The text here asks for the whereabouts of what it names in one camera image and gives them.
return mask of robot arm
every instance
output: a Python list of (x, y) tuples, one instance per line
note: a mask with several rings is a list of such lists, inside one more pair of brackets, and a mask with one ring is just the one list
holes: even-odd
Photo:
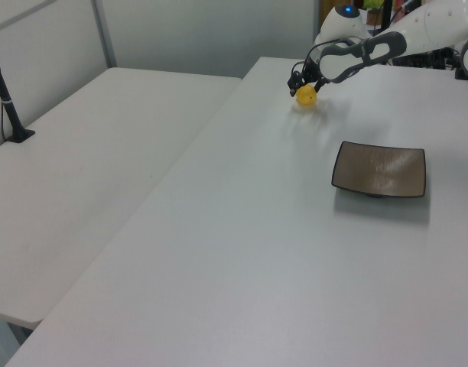
[[(312, 82), (318, 91), (323, 84), (341, 83), (363, 67), (467, 39), (468, 0), (433, 0), (374, 37), (365, 29), (357, 8), (340, 5), (323, 23), (303, 72), (294, 72), (288, 85), (292, 95)], [(468, 41), (461, 62), (468, 75)]]

